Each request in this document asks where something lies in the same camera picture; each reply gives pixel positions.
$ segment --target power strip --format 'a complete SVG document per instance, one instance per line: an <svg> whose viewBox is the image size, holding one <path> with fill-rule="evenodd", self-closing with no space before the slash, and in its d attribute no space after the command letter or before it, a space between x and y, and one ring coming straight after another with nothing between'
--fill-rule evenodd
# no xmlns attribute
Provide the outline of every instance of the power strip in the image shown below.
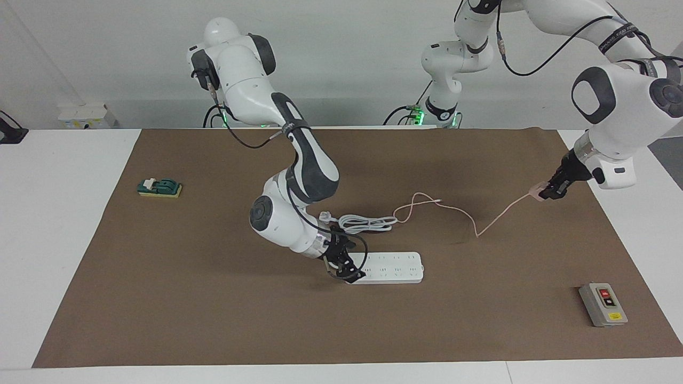
<svg viewBox="0 0 683 384"><path fill-rule="evenodd" d="M350 253L356 265L363 253ZM362 269L366 276L358 284L417 284L422 281L424 267L417 252L370 252Z"/></svg>

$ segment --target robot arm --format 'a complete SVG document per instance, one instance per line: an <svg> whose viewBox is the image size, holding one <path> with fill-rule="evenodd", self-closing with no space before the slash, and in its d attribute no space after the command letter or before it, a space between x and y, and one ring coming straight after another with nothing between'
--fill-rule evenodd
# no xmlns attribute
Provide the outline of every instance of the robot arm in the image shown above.
<svg viewBox="0 0 683 384"><path fill-rule="evenodd" d="M681 73L672 59L661 57L633 24L603 0L464 0L455 20L460 40L448 42L445 48L434 44L423 53L423 67L434 84L450 86L432 89L423 108L425 122L437 120L438 125L447 126L445 118L452 118L448 112L455 110L461 90L452 74L488 67L490 60L482 56L490 48L488 32L498 8L502 12L526 10L531 22L545 33L572 36L578 32L578 38L594 43L612 63L586 69L574 83L574 105L593 125L563 157L540 197L562 198L573 182L591 178L603 189L633 185L633 154L681 120ZM502 37L498 38L505 60Z"/></svg>
<svg viewBox="0 0 683 384"><path fill-rule="evenodd" d="M267 240L309 258L335 265L337 278L354 282L365 274L348 257L348 239L306 213L306 207L334 195L339 171L320 147L294 102L276 92L267 75L275 70L268 40L241 35L227 18L211 20L204 43L190 48L188 63L199 84L222 100L235 119L252 125L276 124L296 155L287 169L264 185L249 213L251 227Z"/></svg>

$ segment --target gray switch box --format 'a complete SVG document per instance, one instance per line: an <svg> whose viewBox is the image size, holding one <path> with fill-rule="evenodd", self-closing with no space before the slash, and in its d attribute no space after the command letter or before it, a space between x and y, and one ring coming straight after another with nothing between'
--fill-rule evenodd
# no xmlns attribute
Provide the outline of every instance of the gray switch box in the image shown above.
<svg viewBox="0 0 683 384"><path fill-rule="evenodd" d="M609 284L586 284L579 288L579 294L596 327L612 327L628 322L624 309Z"/></svg>

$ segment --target black strap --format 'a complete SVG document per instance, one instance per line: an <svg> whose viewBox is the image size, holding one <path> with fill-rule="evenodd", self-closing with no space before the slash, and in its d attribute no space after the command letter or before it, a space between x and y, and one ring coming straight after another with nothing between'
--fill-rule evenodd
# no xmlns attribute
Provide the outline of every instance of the black strap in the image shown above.
<svg viewBox="0 0 683 384"><path fill-rule="evenodd" d="M667 79L681 84L681 70L676 62L672 59L664 59L662 61L667 66Z"/></svg>
<svg viewBox="0 0 683 384"><path fill-rule="evenodd" d="M612 32L610 36L608 36L602 44L598 46L598 49L600 49L600 52L604 55L607 51L609 51L610 48L614 46L614 44L617 44L619 40L624 38L625 36L634 36L634 32L638 31L638 27L633 25L633 23L626 23L622 25L621 28L617 29L616 31Z"/></svg>
<svg viewBox="0 0 683 384"><path fill-rule="evenodd" d="M654 67L654 62L650 59L640 59L643 63L645 75L649 77L657 77L657 68Z"/></svg>
<svg viewBox="0 0 683 384"><path fill-rule="evenodd" d="M305 128L307 130L311 130L311 127L308 126L308 123L306 120L302 119L293 119L291 121L288 121L285 123L285 125L282 126L282 133L285 134L285 136L289 135L292 131L296 129L302 129Z"/></svg>
<svg viewBox="0 0 683 384"><path fill-rule="evenodd" d="M473 10L474 13L490 14L491 12L495 11L497 7L499 7L501 5L501 0L482 0L479 2L479 4L476 7L473 7L469 3L469 0L467 0L467 5L469 5L470 9Z"/></svg>
<svg viewBox="0 0 683 384"><path fill-rule="evenodd" d="M486 41L479 48L472 48L471 46L469 46L469 44L465 44L465 45L467 45L468 51L470 51L473 55L477 55L477 54L481 53L486 48L486 46L488 45L488 36L486 36Z"/></svg>
<svg viewBox="0 0 683 384"><path fill-rule="evenodd" d="M436 119L439 120L440 122L444 122L451 118L451 115L453 115L453 112L456 111L456 108L458 105L456 104L455 107L451 109L441 109L435 105L432 104L432 101L427 97L427 101L425 102L425 107L427 107L427 110L434 116L436 116Z"/></svg>

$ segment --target floor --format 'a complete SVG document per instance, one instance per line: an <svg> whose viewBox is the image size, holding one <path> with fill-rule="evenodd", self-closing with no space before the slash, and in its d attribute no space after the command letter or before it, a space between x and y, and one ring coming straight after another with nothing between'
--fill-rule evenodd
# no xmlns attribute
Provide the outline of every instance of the floor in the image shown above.
<svg viewBox="0 0 683 384"><path fill-rule="evenodd" d="M650 144L650 150L683 189L683 137L659 139Z"/></svg>

